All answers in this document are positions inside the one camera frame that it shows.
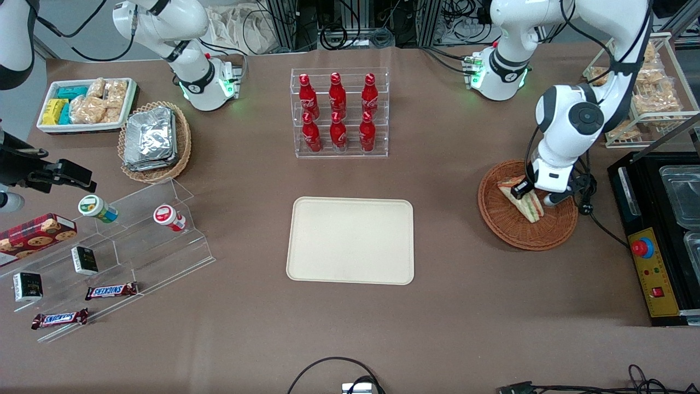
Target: yellow control panel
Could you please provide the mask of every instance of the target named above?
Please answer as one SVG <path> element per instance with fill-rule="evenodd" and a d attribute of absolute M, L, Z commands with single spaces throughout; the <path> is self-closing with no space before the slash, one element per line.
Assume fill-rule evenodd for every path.
<path fill-rule="evenodd" d="M 669 282 L 664 260 L 659 253 L 659 244 L 654 236 L 654 230 L 644 229 L 627 238 L 650 316 L 653 318 L 678 316 L 678 303 Z"/>

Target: red button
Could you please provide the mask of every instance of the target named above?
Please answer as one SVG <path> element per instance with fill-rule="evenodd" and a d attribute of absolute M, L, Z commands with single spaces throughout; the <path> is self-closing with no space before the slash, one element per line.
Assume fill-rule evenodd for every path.
<path fill-rule="evenodd" d="M 644 242 L 643 240 L 636 240 L 632 242 L 632 253 L 634 253 L 637 256 L 644 256 L 649 252 L 649 247 L 647 246 L 647 243 Z"/>

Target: white bottle with green cap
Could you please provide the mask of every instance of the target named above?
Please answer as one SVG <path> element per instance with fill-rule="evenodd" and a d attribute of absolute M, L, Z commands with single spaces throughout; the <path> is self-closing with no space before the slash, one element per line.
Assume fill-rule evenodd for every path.
<path fill-rule="evenodd" d="M 83 197 L 78 203 L 78 210 L 84 216 L 94 217 L 102 220 L 103 223 L 114 222 L 119 215 L 119 211 L 116 208 L 105 203 L 103 199 L 94 194 Z"/>

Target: brown tablecloth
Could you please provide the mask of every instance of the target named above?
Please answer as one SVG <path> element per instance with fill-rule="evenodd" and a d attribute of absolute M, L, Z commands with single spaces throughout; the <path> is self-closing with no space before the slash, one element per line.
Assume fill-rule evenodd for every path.
<path fill-rule="evenodd" d="M 470 53 L 459 48 L 455 53 Z M 418 50 L 314 51 L 252 57 L 239 100 L 202 113 L 170 83 L 166 62 L 48 62 L 49 81 L 128 76 L 139 104 L 176 103 L 193 133 L 178 178 L 217 262 L 51 344 L 0 297 L 0 390 L 7 393 L 283 393 L 310 362 L 358 358 L 390 393 L 491 393 L 508 383 L 620 386 L 627 365 L 685 387 L 700 380 L 700 330 L 650 328 L 629 253 L 588 218 L 549 252 L 524 252 L 490 232 L 477 209 L 482 175 L 521 158 L 539 96 L 575 83 L 594 45 L 543 45 L 513 99 L 490 102 Z M 387 159 L 298 160 L 293 67 L 387 66 Z M 99 195 L 144 187 L 124 176 L 117 135 L 30 142 L 94 171 Z M 624 154 L 596 146 L 597 217 L 622 235 L 605 168 Z M 77 216 L 82 191 L 23 191 L 3 227 L 45 212 Z M 295 282 L 285 274 L 300 196 L 404 198 L 414 207 L 415 279 L 407 286 Z M 332 362 L 299 393 L 338 393 L 363 372 Z"/>

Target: snickers bar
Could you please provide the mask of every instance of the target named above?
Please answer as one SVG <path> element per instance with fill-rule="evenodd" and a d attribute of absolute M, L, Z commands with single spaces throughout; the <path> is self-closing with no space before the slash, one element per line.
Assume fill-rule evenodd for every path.
<path fill-rule="evenodd" d="M 78 312 L 58 313 L 57 315 L 36 315 L 34 321 L 31 322 L 31 329 L 53 327 L 55 325 L 64 325 L 72 323 L 80 323 L 84 325 L 88 322 L 88 309 L 85 308 Z"/>
<path fill-rule="evenodd" d="M 109 298 L 119 296 L 130 296 L 139 292 L 136 282 L 125 283 L 124 285 L 88 287 L 85 300 L 93 298 Z"/>

